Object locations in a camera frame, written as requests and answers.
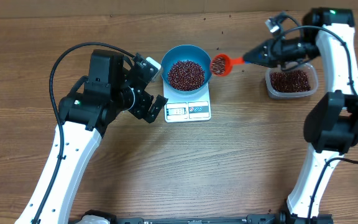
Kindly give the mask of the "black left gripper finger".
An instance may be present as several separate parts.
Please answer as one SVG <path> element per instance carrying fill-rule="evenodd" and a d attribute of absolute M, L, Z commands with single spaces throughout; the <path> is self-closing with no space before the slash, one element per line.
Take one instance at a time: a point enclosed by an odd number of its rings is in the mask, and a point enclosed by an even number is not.
<path fill-rule="evenodd" d="M 133 58 L 135 76 L 144 83 L 150 83 L 152 75 L 150 72 L 151 64 L 146 61 L 146 58 L 141 54 L 136 53 Z"/>
<path fill-rule="evenodd" d="M 161 109 L 167 104 L 167 101 L 168 98 L 158 95 L 155 102 L 151 104 L 150 109 L 148 110 L 144 120 L 148 123 L 153 123 L 156 120 Z"/>

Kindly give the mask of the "clear plastic bean container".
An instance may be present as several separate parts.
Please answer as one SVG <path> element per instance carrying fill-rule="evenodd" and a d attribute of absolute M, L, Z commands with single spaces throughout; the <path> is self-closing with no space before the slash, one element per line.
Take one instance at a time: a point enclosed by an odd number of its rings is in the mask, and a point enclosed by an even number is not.
<path fill-rule="evenodd" d="M 305 73 L 307 73 L 308 78 L 309 78 L 309 83 L 311 85 L 311 90 L 305 91 L 305 92 L 298 92 L 298 93 L 282 93 L 282 92 L 275 91 L 270 84 L 269 75 L 273 72 L 282 72 L 282 71 L 281 71 L 280 67 L 268 68 L 265 73 L 265 81 L 266 81 L 266 86 L 267 86 L 267 91 L 268 91 L 269 97 L 271 97 L 273 99 L 301 98 L 301 97 L 311 96 L 316 92 L 316 90 L 319 87 L 319 84 L 318 84 L 318 76 L 316 74 L 316 70 L 314 69 L 314 66 L 312 66 L 312 64 L 310 64 L 310 63 L 306 63 L 306 64 L 303 64 L 303 65 L 297 67 L 294 70 L 302 70 Z"/>

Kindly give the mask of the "orange scoop with blue handle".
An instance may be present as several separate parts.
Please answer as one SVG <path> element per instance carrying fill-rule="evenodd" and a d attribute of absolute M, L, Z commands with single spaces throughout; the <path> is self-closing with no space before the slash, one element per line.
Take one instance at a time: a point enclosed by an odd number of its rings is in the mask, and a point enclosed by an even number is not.
<path fill-rule="evenodd" d="M 230 58 L 226 54 L 218 54 L 210 63 L 211 73 L 217 77 L 225 77 L 232 71 L 233 66 L 246 64 L 242 58 Z"/>

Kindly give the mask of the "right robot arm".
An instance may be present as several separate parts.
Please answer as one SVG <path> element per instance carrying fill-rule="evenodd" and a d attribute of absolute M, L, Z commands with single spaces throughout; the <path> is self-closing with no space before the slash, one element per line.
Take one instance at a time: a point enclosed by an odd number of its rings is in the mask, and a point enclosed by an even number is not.
<path fill-rule="evenodd" d="M 295 26 L 288 39 L 280 13 L 266 21 L 272 38 L 247 52 L 243 60 L 282 71 L 296 69 L 316 57 L 323 61 L 326 93 L 307 115 L 303 136 L 308 143 L 297 183 L 277 223 L 331 223 L 319 213 L 326 186 L 346 153 L 358 143 L 358 67 L 354 52 L 355 22 L 350 9 L 319 7 Z"/>

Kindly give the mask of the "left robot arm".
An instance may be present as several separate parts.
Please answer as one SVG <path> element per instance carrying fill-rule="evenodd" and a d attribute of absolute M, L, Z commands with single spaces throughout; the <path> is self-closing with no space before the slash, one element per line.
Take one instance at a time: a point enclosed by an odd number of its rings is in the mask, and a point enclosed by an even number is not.
<path fill-rule="evenodd" d="M 162 71 L 161 64 L 151 57 L 93 51 L 88 75 L 59 103 L 50 155 L 17 223 L 68 222 L 86 166 L 107 126 L 122 111 L 152 123 L 167 103 L 166 98 L 145 91 Z"/>

